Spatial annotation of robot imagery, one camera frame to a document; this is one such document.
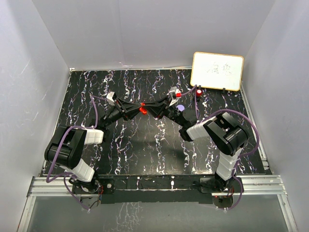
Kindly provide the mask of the red round disc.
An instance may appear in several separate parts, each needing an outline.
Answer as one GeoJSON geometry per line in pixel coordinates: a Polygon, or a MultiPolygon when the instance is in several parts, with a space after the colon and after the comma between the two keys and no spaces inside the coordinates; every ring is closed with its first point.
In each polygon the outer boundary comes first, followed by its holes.
{"type": "Polygon", "coordinates": [[[143,107],[140,107],[139,108],[139,111],[143,114],[143,115],[146,115],[147,114],[147,110],[143,107]]]}

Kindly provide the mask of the purple earbud charging case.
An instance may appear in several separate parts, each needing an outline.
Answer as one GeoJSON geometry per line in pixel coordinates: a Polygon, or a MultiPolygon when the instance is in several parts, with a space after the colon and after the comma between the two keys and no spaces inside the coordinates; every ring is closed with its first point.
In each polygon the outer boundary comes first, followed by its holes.
{"type": "Polygon", "coordinates": [[[181,111],[181,112],[185,109],[185,107],[184,107],[183,105],[180,105],[180,104],[177,105],[176,108],[177,108],[179,111],[181,111]]]}

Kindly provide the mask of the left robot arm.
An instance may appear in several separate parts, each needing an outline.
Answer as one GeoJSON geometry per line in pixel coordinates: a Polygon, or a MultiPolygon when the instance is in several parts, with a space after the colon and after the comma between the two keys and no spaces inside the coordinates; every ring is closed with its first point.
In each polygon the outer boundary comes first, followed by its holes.
{"type": "Polygon", "coordinates": [[[57,178],[70,178],[75,186],[83,187],[90,193],[99,189],[100,181],[96,171],[83,159],[82,152],[86,145],[99,145],[104,141],[107,126],[123,118],[130,120],[139,113],[146,113],[143,104],[133,104],[118,98],[108,98],[112,109],[105,116],[99,118],[95,104],[95,96],[91,96],[95,118],[92,125],[59,126],[49,142],[44,159],[51,163],[46,182],[51,183],[57,178]]]}

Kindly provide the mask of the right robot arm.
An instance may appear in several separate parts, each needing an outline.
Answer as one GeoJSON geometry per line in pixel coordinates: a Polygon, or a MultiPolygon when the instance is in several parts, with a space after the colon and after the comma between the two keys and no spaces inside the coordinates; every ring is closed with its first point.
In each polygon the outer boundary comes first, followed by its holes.
{"type": "Polygon", "coordinates": [[[232,181],[235,178],[234,167],[249,138],[248,132],[232,114],[247,119],[245,115],[235,110],[223,109],[198,122],[194,109],[180,110],[174,106],[172,98],[168,96],[156,102],[142,103],[140,111],[148,112],[157,119],[165,116],[174,121],[182,127],[179,133],[185,141],[211,138],[220,151],[219,164],[214,177],[201,186],[222,192],[232,187],[232,181]]]}

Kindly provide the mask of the red emergency stop button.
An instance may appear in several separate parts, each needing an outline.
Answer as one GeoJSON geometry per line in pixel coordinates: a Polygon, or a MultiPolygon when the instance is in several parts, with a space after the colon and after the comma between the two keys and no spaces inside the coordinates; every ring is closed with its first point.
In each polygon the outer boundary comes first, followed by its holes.
{"type": "Polygon", "coordinates": [[[197,101],[200,101],[202,94],[203,94],[203,91],[201,89],[197,89],[195,91],[195,98],[196,98],[197,101]]]}

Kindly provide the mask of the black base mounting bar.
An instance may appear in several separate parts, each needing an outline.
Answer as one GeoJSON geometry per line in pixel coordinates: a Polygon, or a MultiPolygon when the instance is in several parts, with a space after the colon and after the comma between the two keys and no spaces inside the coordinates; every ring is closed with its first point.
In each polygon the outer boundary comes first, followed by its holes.
{"type": "Polygon", "coordinates": [[[98,175],[103,185],[102,204],[112,203],[212,203],[212,192],[200,180],[212,174],[98,175]]]}

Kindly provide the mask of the white board with frame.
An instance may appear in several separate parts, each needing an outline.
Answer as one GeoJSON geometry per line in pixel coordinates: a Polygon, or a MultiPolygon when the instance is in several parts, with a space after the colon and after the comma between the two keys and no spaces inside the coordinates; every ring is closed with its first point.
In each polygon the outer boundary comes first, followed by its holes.
{"type": "Polygon", "coordinates": [[[195,52],[190,85],[227,91],[239,91],[244,57],[195,52]]]}

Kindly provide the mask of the aluminium frame rail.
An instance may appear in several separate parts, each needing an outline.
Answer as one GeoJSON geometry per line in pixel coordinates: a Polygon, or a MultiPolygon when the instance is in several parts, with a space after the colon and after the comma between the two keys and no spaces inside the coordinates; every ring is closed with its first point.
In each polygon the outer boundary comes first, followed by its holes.
{"type": "Polygon", "coordinates": [[[102,204],[59,178],[32,179],[20,232],[295,232],[279,175],[240,175],[234,193],[212,192],[212,203],[102,204]]]}

